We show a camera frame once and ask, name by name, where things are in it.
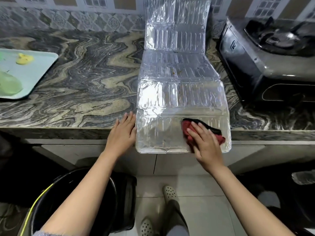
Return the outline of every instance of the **tiled backsplash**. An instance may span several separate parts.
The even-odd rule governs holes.
[[[218,37],[227,16],[315,22],[315,0],[212,0]],[[0,24],[94,31],[144,30],[144,0],[0,0]]]

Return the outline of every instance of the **cleaning rag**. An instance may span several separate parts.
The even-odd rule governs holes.
[[[225,137],[222,136],[222,132],[220,129],[214,128],[214,127],[210,127],[208,124],[204,123],[203,121],[199,120],[199,119],[191,119],[191,118],[184,118],[183,121],[181,122],[181,127],[183,129],[183,133],[184,135],[187,137],[187,142],[188,143],[193,143],[194,140],[191,137],[191,135],[189,135],[189,133],[187,132],[187,128],[191,129],[192,131],[194,131],[195,133],[197,133],[197,131],[194,129],[194,127],[192,126],[191,122],[194,122],[196,124],[201,123],[202,125],[204,125],[207,129],[210,129],[211,132],[216,136],[219,145],[225,143]]]

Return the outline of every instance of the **white cabinet door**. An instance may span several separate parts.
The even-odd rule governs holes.
[[[104,150],[104,145],[42,145],[53,154],[77,166],[91,166]],[[119,158],[115,171],[132,175],[152,175],[156,154],[140,154],[131,147]]]
[[[230,152],[223,154],[226,166],[229,166],[265,146],[232,146]],[[155,175],[206,175],[208,174],[192,153],[158,154],[155,164]]]

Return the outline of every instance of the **aluminum foil splash guard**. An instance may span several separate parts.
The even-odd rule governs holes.
[[[210,0],[145,0],[145,50],[138,81],[140,153],[191,152],[184,118],[219,128],[231,149],[230,117],[219,74],[205,56]]]

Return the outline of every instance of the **light blue tray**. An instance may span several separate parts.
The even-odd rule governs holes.
[[[19,53],[32,55],[34,60],[29,64],[19,65],[15,63]],[[51,52],[0,48],[0,70],[19,79],[23,87],[23,89],[15,95],[0,95],[0,98],[19,99],[29,95],[37,82],[57,59],[58,55]]]

